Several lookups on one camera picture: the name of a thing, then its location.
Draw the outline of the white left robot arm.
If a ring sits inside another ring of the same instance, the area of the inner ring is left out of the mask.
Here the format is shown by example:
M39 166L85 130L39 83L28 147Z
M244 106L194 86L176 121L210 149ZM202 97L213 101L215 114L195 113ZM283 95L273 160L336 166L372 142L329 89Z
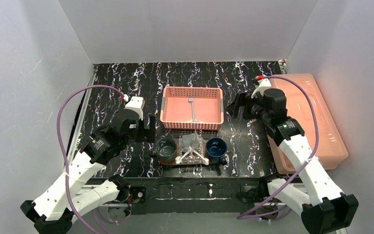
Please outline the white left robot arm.
M65 234L84 214L114 200L127 200L131 186L120 175L79 194L81 188L108 162L132 142L155 141L156 118L143 118L142 111L124 109L110 123L96 128L83 141L66 171L35 200L24 201L20 209L40 234Z

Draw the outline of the dark grey cup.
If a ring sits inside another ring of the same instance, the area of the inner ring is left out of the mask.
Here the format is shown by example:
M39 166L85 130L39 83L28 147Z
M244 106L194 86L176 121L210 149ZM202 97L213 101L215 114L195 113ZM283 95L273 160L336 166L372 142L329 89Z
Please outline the dark grey cup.
M152 155L165 163L171 163L177 157L177 144L172 138L159 139L154 144Z

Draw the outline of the clear plastic dimpled tray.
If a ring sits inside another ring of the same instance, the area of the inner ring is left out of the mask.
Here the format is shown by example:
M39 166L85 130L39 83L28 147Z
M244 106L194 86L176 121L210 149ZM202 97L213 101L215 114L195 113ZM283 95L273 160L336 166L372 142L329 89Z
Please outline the clear plastic dimpled tray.
M200 153L201 155L204 156L204 140L202 137L200 137L201 139L201 147L199 150L196 150L198 153ZM184 152L182 152L182 140L181 138L179 139L179 143L178 143L178 156L181 156ZM190 155L186 156L182 161L188 161L188 162L195 162L195 161L198 161L200 160L200 158L198 156L195 156L193 153L190 153Z

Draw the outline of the white toothpaste tube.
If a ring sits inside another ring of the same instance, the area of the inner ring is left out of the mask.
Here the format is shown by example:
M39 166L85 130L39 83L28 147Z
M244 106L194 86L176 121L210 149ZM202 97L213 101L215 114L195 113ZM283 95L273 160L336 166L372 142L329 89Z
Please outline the white toothpaste tube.
M183 135L181 140L182 140L182 152L186 152L190 145L191 145L191 142L192 142L192 139L193 139L193 134L188 134L188 135Z

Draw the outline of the white handled toothbrush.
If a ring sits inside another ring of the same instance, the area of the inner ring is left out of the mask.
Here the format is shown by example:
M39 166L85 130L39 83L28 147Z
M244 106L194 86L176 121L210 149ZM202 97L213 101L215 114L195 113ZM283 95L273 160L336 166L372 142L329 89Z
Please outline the white handled toothbrush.
M198 153L195 149L191 148L190 147L190 151L195 155L195 156L198 156L200 158L200 161L202 164L204 165L209 165L209 159L206 158L205 156L201 155L200 153Z

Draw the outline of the red capped toothpaste tube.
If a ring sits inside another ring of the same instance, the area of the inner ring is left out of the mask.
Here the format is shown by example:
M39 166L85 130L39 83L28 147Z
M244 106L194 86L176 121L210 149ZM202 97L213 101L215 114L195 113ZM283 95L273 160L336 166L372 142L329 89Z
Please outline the red capped toothpaste tube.
M194 149L194 150L199 150L200 149L200 147L201 147L201 139L200 139L200 137L198 136L198 134L197 134L197 130L194 130L194 134L193 134L193 136L192 136L192 140L191 140L191 147L192 147L192 149Z

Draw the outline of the dark blue cup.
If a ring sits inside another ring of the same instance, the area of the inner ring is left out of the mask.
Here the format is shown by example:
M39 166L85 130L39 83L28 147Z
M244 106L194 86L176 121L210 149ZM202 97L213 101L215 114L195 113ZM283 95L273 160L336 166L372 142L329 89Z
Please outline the dark blue cup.
M205 156L209 159L209 162L221 165L227 164L225 158L227 152L227 144L221 138L209 139L206 143L205 150Z

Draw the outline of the oval wooden tray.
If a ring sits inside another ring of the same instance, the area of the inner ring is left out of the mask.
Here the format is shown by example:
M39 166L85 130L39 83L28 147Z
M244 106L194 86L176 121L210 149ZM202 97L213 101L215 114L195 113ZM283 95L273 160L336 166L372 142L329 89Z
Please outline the oval wooden tray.
M205 165L205 166L207 166L207 164L204 164L201 160L198 160L198 161L195 161L195 162L182 161L179 164L177 164L175 162L175 160L172 161L172 162L164 162L162 159L159 158L158 162L161 163L162 165L165 165L165 166L192 166L192 165ZM223 157L221 162L209 161L209 165L213 165L213 164L214 165L215 164L226 165L227 164L227 157Z

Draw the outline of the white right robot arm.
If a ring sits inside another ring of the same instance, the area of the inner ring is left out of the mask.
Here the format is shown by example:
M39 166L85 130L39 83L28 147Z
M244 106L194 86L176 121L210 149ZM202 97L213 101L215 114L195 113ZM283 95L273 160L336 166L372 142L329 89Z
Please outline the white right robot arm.
M318 143L311 148L296 119L287 114L286 96L269 88L256 97L236 95L226 111L237 118L244 108L244 119L257 119L267 135L289 158L296 172L289 178L264 179L258 192L268 200L276 198L296 212L310 234L326 234L350 226L359 206L354 195L346 195L329 177L315 156Z

